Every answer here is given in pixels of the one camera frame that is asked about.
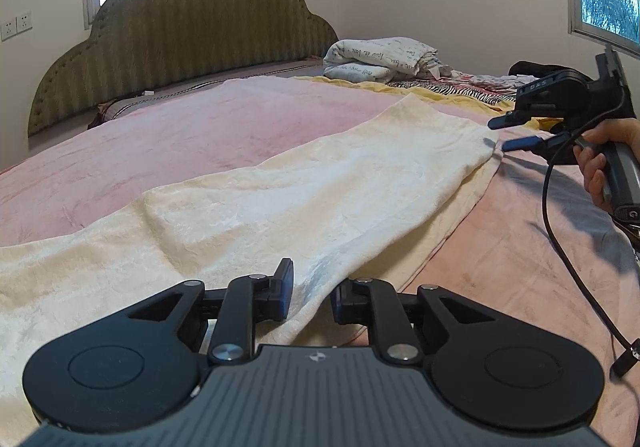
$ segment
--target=black cable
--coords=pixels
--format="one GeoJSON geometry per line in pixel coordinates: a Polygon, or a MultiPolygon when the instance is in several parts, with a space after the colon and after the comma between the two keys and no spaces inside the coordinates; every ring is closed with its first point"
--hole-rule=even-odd
{"type": "MultiPolygon", "coordinates": [[[[556,238],[553,230],[551,230],[551,225],[549,224],[549,216],[547,213],[547,202],[546,202],[546,199],[548,197],[548,191],[549,191],[549,181],[551,180],[551,173],[554,169],[554,165],[556,164],[556,161],[558,160],[558,157],[561,156],[562,152],[565,151],[569,146],[572,146],[575,143],[575,139],[579,137],[584,131],[586,131],[590,127],[596,126],[597,124],[605,120],[608,116],[614,114],[616,111],[622,108],[624,103],[625,103],[625,93],[623,92],[622,98],[620,99],[620,103],[618,104],[618,106],[616,106],[615,108],[607,112],[604,112],[598,115],[597,117],[593,117],[593,119],[589,120],[589,122],[583,124],[582,127],[574,131],[571,134],[571,137],[564,144],[562,144],[562,146],[560,146],[556,154],[551,158],[551,160],[549,160],[548,162],[549,167],[546,169],[545,183],[542,186],[542,219],[545,223],[546,233],[549,236],[551,245],[554,247],[554,250],[556,251],[556,254],[558,255],[558,257],[562,259],[564,266],[569,271],[569,274],[573,278],[575,284],[577,284],[578,288],[580,289],[580,292],[582,293],[584,298],[589,302],[589,304],[591,305],[591,308],[593,308],[593,311],[598,315],[598,317],[600,318],[604,326],[607,327],[609,332],[616,338],[616,340],[620,343],[620,345],[622,345],[622,347],[625,348],[625,350],[629,351],[631,350],[631,343],[625,339],[625,336],[620,332],[620,330],[618,330],[617,326],[613,323],[613,321],[609,318],[607,313],[604,311],[604,308],[600,305],[600,303],[598,303],[596,298],[593,297],[589,289],[582,282],[580,276],[576,272],[574,265],[571,264],[571,261],[569,260],[567,255],[564,253],[564,250],[562,250],[562,247],[560,246],[558,239],[556,238]]],[[[634,444],[634,446],[639,445],[640,447],[640,444],[638,444],[638,440],[640,440],[640,438],[636,438],[636,440],[637,441],[634,444]]]]}

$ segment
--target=cream towel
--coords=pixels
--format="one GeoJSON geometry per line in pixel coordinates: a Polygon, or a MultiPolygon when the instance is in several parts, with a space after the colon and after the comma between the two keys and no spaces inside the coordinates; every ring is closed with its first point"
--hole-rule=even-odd
{"type": "MultiPolygon", "coordinates": [[[[0,443],[36,426],[20,377],[39,346],[185,279],[224,287],[291,257],[289,319],[262,337],[275,343],[292,342],[348,275],[405,285],[484,194],[496,138],[409,95],[260,166],[152,189],[70,236],[0,249],[0,443]]],[[[322,336],[326,320],[303,336],[342,340],[322,336]]]]}

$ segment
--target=tufted headboard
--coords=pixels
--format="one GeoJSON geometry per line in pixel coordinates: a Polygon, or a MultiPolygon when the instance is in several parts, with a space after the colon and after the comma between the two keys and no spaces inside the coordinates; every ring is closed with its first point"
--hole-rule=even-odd
{"type": "Polygon", "coordinates": [[[89,38],[44,75],[28,134],[142,90],[324,56],[336,40],[304,0],[106,0],[89,38]]]}

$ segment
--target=human hand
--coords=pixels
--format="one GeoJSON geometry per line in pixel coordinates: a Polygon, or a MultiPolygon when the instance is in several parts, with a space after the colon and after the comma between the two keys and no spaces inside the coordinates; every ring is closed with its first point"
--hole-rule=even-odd
{"type": "MultiPolygon", "coordinates": [[[[640,161],[640,120],[603,120],[594,129],[585,132],[582,137],[587,142],[598,145],[607,142],[623,142],[631,148],[636,160],[640,161]]],[[[582,150],[579,146],[574,147],[574,154],[584,176],[584,189],[591,195],[593,204],[611,213],[612,209],[602,194],[606,180],[604,168],[607,165],[607,160],[605,156],[602,153],[596,156],[591,148],[582,150]]]]}

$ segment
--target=grip handle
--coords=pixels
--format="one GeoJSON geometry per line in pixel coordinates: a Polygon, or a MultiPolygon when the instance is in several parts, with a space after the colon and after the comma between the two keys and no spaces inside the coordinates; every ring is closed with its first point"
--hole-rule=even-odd
{"type": "Polygon", "coordinates": [[[640,222],[640,166],[631,148],[621,142],[602,147],[613,215],[623,223],[640,222]]]}

